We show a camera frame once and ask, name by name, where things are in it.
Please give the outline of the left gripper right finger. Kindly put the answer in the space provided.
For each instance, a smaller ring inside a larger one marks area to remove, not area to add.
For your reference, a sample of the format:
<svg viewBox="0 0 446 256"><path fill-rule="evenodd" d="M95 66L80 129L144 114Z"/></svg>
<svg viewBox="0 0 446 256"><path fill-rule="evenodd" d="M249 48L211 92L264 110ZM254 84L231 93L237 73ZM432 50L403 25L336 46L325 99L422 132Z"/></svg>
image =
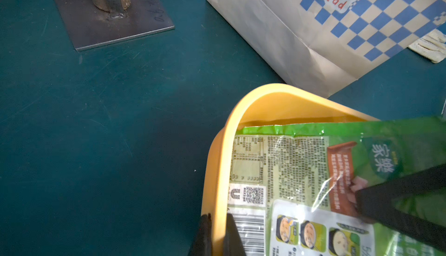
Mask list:
<svg viewBox="0 0 446 256"><path fill-rule="evenodd" d="M446 249L446 166L359 190L358 215L439 251Z"/></svg>

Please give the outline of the yellow plastic tray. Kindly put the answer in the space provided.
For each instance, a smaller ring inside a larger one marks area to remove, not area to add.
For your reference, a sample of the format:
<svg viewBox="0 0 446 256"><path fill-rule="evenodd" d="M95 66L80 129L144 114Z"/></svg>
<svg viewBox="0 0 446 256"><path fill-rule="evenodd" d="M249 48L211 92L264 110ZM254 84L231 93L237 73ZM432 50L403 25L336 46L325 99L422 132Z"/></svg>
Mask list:
<svg viewBox="0 0 446 256"><path fill-rule="evenodd" d="M260 86L233 108L207 156L200 230L205 251L227 251L226 220L234 142L238 136L276 135L276 128L296 124L376 121L375 117L285 84Z"/></svg>

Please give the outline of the blue checkered pretzel paper bag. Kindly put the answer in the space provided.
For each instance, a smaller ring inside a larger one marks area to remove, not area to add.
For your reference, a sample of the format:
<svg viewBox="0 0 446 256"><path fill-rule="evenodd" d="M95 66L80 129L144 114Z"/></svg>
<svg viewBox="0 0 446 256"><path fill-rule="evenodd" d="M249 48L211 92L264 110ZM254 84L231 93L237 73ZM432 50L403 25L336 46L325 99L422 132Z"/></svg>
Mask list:
<svg viewBox="0 0 446 256"><path fill-rule="evenodd" d="M446 0L207 0L287 83L329 97L446 20Z"/></svg>

